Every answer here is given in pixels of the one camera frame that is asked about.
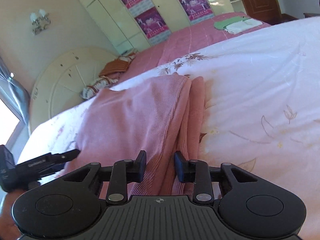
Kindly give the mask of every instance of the folded white towel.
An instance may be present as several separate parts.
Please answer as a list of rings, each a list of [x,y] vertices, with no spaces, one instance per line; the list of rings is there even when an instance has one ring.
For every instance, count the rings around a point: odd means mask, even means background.
[[[245,21],[240,21],[240,22],[236,22],[228,25],[225,28],[225,31],[232,34],[238,34],[260,25],[262,25],[262,22],[257,21],[255,19],[248,19]]]

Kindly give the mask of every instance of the pink garment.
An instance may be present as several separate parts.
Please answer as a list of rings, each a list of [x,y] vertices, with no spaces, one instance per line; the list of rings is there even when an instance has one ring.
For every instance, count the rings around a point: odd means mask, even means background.
[[[177,74],[166,75],[127,90],[101,90],[78,133],[81,153],[67,163],[63,174],[91,162],[112,166],[119,160],[135,159],[145,150],[144,180],[129,184],[128,192],[183,194],[184,186],[174,182],[173,153],[181,150],[186,159],[197,159],[203,112],[202,77],[191,81]],[[105,198],[107,187],[105,183],[101,198]]]
[[[166,41],[138,53],[130,64],[127,72],[120,77],[118,84],[157,66],[171,62],[199,49],[206,48],[212,44],[270,26],[267,23],[263,23],[261,26],[239,34],[231,34],[226,31],[217,30],[213,27],[215,22],[223,21],[235,16],[247,15],[241,12],[220,14],[211,19],[172,33]]]

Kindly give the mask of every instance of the cream headboard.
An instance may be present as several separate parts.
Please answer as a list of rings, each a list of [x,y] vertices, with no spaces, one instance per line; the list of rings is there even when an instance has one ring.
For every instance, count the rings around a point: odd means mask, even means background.
[[[79,94],[115,55],[100,48],[73,49],[39,75],[30,102],[29,132],[57,114],[79,105]]]

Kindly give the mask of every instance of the curtain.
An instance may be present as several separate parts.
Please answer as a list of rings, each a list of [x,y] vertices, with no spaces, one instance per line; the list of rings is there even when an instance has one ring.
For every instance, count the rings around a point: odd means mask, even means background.
[[[29,121],[29,102],[30,95],[28,91],[15,79],[10,76],[10,71],[0,57],[0,80],[8,82],[10,92],[17,103],[23,121],[28,125]]]

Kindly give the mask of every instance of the green cloth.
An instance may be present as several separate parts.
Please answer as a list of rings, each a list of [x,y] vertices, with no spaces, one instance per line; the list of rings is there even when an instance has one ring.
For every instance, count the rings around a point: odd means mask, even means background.
[[[232,23],[245,21],[247,19],[249,19],[249,18],[246,16],[242,16],[242,17],[236,16],[236,17],[232,17],[232,18],[220,21],[220,22],[215,22],[213,26],[218,30],[224,30],[228,25],[230,25]]]

